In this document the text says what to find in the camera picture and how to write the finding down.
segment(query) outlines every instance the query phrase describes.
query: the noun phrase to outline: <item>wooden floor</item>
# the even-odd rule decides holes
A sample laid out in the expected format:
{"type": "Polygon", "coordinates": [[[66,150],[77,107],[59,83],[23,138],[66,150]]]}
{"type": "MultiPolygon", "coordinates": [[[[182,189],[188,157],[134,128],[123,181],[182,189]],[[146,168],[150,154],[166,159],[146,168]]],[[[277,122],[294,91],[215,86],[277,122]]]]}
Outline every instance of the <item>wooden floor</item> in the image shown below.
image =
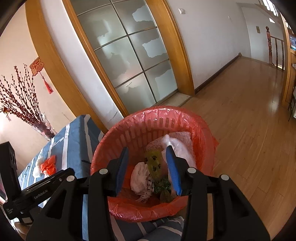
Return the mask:
{"type": "Polygon", "coordinates": [[[183,105],[220,143],[214,176],[233,179],[271,238],[296,206],[296,120],[288,122],[280,106],[282,78],[281,71],[239,58],[183,105]]]}

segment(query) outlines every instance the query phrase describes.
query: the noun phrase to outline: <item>glass door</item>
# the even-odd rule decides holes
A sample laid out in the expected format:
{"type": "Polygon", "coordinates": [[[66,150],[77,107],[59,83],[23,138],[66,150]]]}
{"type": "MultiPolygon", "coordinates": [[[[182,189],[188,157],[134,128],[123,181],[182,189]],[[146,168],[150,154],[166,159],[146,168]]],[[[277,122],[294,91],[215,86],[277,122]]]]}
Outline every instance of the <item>glass door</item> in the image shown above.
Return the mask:
{"type": "Polygon", "coordinates": [[[129,113],[177,89],[170,60],[144,0],[71,0],[82,28],[129,113]]]}

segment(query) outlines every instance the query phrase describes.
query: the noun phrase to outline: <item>red trash can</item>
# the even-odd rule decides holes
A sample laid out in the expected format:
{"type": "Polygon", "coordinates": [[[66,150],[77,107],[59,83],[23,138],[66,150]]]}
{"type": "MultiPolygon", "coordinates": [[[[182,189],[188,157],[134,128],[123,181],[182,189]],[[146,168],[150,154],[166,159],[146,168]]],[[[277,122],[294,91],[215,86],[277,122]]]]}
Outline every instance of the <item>red trash can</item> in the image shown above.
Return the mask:
{"type": "Polygon", "coordinates": [[[118,158],[122,148],[129,149],[129,164],[122,191],[118,197],[108,197],[109,211],[117,219],[128,222],[146,222],[173,216],[187,205],[188,197],[177,197],[171,203],[160,203],[151,196],[147,203],[130,187],[135,165],[144,161],[145,147],[151,141],[170,132],[191,133],[197,168],[211,175],[218,142],[205,121],[198,115],[179,107],[158,106],[138,111],[113,126],[98,145],[91,164],[91,175],[107,167],[110,160],[118,158]]]}

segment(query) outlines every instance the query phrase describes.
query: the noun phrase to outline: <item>baluster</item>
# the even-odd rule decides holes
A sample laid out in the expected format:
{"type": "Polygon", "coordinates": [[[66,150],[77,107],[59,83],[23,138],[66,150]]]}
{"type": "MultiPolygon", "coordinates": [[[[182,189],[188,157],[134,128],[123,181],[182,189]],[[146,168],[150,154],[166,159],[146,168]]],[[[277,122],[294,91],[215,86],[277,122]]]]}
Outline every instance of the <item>baluster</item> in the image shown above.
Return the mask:
{"type": "Polygon", "coordinates": [[[268,39],[268,49],[269,49],[269,64],[272,64],[272,47],[271,47],[271,37],[269,32],[269,27],[266,26],[267,39],[268,39]]]}
{"type": "Polygon", "coordinates": [[[276,41],[276,67],[279,67],[279,54],[277,49],[277,39],[274,39],[276,41]]]}
{"type": "Polygon", "coordinates": [[[284,58],[285,58],[285,55],[284,55],[284,42],[283,41],[281,41],[281,50],[282,50],[282,56],[283,56],[282,68],[284,70],[284,65],[285,65],[284,58]]]}

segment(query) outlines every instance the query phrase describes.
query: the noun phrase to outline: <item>metal bolt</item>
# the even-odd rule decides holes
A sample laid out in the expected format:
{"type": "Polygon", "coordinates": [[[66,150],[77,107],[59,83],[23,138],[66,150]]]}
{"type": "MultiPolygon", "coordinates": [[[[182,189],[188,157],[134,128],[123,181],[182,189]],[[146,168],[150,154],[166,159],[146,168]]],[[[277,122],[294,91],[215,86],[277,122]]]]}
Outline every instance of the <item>metal bolt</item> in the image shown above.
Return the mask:
{"type": "Polygon", "coordinates": [[[226,174],[222,174],[221,175],[221,179],[224,180],[224,181],[228,181],[229,180],[229,176],[226,175],[226,174]]]}
{"type": "Polygon", "coordinates": [[[191,173],[191,174],[196,173],[196,169],[195,169],[194,167],[190,167],[190,168],[188,168],[187,171],[188,171],[189,173],[191,173]]]}
{"type": "Polygon", "coordinates": [[[72,181],[74,181],[74,179],[75,179],[74,176],[69,176],[69,177],[67,177],[67,181],[68,181],[68,182],[72,182],[72,181]]]}
{"type": "Polygon", "coordinates": [[[107,174],[108,173],[108,169],[106,168],[103,168],[99,171],[100,174],[104,175],[104,174],[107,174]]]}

